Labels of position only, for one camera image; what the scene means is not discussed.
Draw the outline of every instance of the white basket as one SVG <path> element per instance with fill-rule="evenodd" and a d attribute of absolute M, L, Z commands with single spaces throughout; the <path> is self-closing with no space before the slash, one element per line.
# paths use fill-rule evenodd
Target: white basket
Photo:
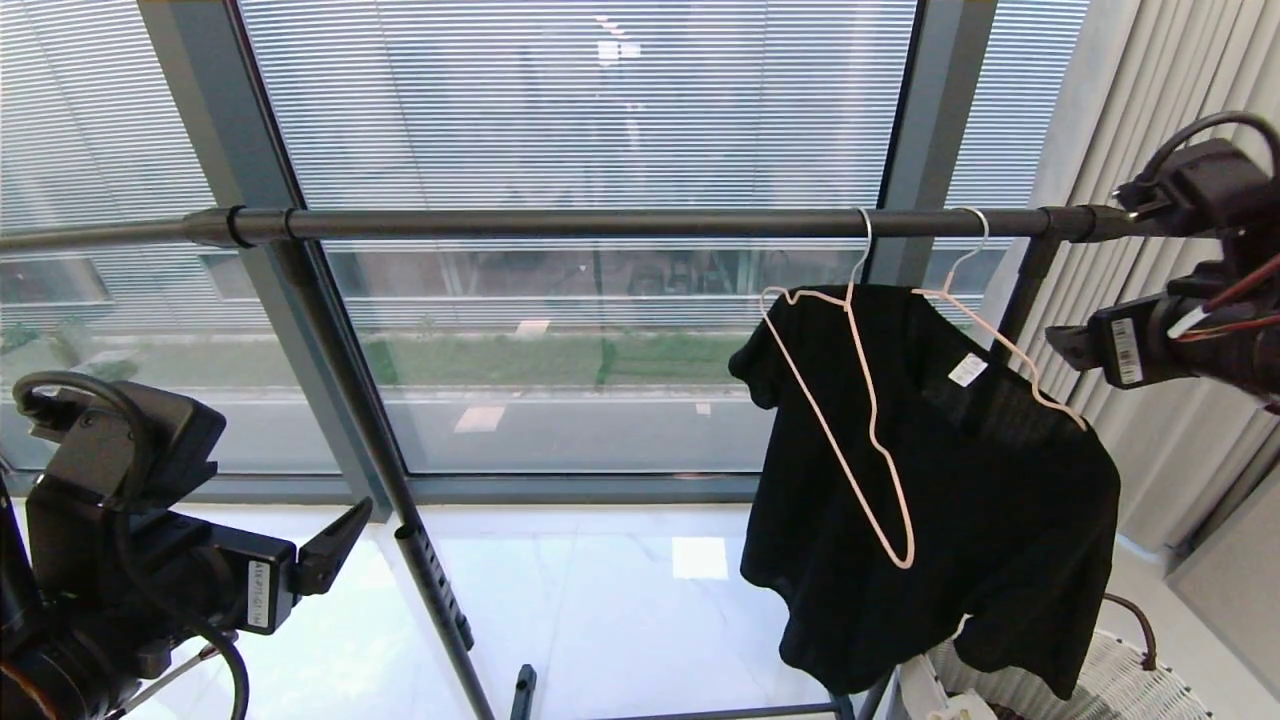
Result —
<path fill-rule="evenodd" d="M 947 693 L 968 689 L 1027 720 L 1203 720 L 1212 717 L 1190 687 L 1167 665 L 1156 661 L 1151 623 L 1137 605 L 1106 596 L 1134 612 L 1142 624 L 1147 651 L 1103 630 L 1094 630 L 1089 653 L 1071 700 L 1062 701 L 1038 676 L 1006 667 L 979 673 L 965 665 L 951 641 L 931 650 L 938 682 Z"/>

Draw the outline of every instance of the hanger hook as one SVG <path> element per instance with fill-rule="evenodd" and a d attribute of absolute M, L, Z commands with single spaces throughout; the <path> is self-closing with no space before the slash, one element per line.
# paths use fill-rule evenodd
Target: hanger hook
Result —
<path fill-rule="evenodd" d="M 872 217 L 861 208 L 854 208 L 858 214 L 863 217 L 863 227 L 867 229 L 867 247 L 863 249 L 863 256 L 858 259 L 854 264 L 854 270 L 849 273 L 849 287 L 845 288 L 845 302 L 850 302 L 854 299 L 854 283 L 858 282 L 858 272 L 863 269 L 863 264 L 867 263 L 867 256 L 872 254 Z"/>
<path fill-rule="evenodd" d="M 973 258 L 974 255 L 982 252 L 983 249 L 987 247 L 987 241 L 991 240 L 991 223 L 987 222 L 987 215 L 983 214 L 982 210 L 977 208 L 969 208 L 968 205 L 961 205 L 960 208 L 956 208 L 956 210 L 968 210 L 974 215 L 978 215 L 978 219 L 982 220 L 982 242 L 978 243 L 978 247 L 970 250 L 969 252 L 965 252 L 964 255 L 960 256 L 959 260 L 951 264 L 951 269 L 947 272 L 947 279 L 946 282 L 942 283 L 942 292 L 947 295 L 951 295 L 951 281 L 955 279 L 956 270 L 960 269 L 960 263 L 964 263 L 969 258 Z"/>

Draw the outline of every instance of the black cable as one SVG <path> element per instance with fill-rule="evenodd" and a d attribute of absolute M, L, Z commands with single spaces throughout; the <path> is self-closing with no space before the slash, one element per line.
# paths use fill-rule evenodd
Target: black cable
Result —
<path fill-rule="evenodd" d="M 155 455 L 155 433 L 151 432 L 151 425 L 147 423 L 146 415 L 129 396 L 110 383 L 90 375 L 60 370 L 32 373 L 14 383 L 13 397 L 18 404 L 19 413 L 23 415 L 36 413 L 33 409 L 36 405 L 35 392 L 40 387 L 69 387 L 92 395 L 110 405 L 128 423 L 129 433 L 133 436 L 133 457 L 124 473 L 120 492 L 116 493 L 116 500 L 123 501 L 123 506 L 116 509 L 115 518 L 111 520 L 115 553 L 120 562 L 120 569 L 124 570 L 125 578 L 128 578 L 129 583 L 133 584 L 147 602 L 165 615 L 175 618 L 221 653 L 227 661 L 227 669 L 230 670 L 232 684 L 234 687 L 232 720 L 244 720 L 248 714 L 248 667 L 244 666 L 244 659 L 241 656 L 239 650 L 212 623 L 165 600 L 138 566 L 129 547 L 128 511 L 146 487 L 146 479 L 151 471 L 151 462 Z"/>
<path fill-rule="evenodd" d="M 1174 154 L 1174 150 L 1178 150 L 1179 145 L 1211 127 L 1225 126 L 1228 123 L 1248 126 L 1262 135 L 1262 138 L 1267 142 L 1267 149 L 1271 150 L 1271 176 L 1274 178 L 1280 178 L 1280 135 L 1276 133 L 1276 128 L 1261 115 L 1247 113 L 1244 110 L 1228 110 L 1225 113 L 1206 115 L 1175 132 L 1169 140 L 1165 141 L 1164 145 L 1160 146 L 1160 149 L 1156 150 L 1156 152 L 1151 156 L 1151 160 L 1147 160 L 1147 165 L 1135 179 L 1142 183 L 1155 182 L 1156 173 L 1160 172 L 1165 160 Z"/>

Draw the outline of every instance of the white curtain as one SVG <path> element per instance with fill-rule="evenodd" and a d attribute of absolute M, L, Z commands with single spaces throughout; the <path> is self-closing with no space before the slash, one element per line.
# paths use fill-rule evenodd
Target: white curtain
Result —
<path fill-rule="evenodd" d="M 1165 138 L 1202 115 L 1244 109 L 1280 122 L 1277 28 L 1280 3 L 1267 0 L 1093 3 L 1050 124 L 1032 205 L 1107 202 Z M 1212 135 L 1272 169 L 1252 129 L 1228 126 Z M 1001 264 L 986 316 L 998 322 L 1025 245 L 1015 245 Z M 1019 342 L 1046 388 L 1097 428 L 1124 479 L 1121 533 L 1153 552 L 1181 542 L 1257 465 L 1260 452 L 1275 452 L 1280 423 L 1256 400 L 1212 380 L 1117 391 L 1101 372 L 1076 373 L 1061 361 L 1042 329 L 1079 324 L 1098 307 L 1160 292 L 1170 278 L 1217 255 L 1212 240 L 1064 246 Z"/>

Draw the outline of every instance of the tile floor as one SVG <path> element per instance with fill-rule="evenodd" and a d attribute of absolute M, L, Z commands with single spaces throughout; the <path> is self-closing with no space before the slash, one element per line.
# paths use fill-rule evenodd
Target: tile floor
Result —
<path fill-rule="evenodd" d="M 186 511 L 305 541 L 340 509 L 192 506 Z M 782 602 L 737 577 L 746 509 L 430 507 L 428 529 L 475 630 L 471 652 L 498 717 L 522 664 L 539 674 L 534 717 L 609 717 L 822 702 L 777 657 Z M 1112 591 L 1151 615 L 1164 661 L 1215 717 L 1280 717 L 1267 694 L 1164 585 L 1117 547 Z M 1134 641 L 1117 609 L 1101 625 Z M 408 583 L 390 528 L 370 527 L 325 597 L 270 638 L 241 642 L 251 717 L 470 717 Z M 230 682 L 206 664 L 133 716 L 219 719 Z"/>

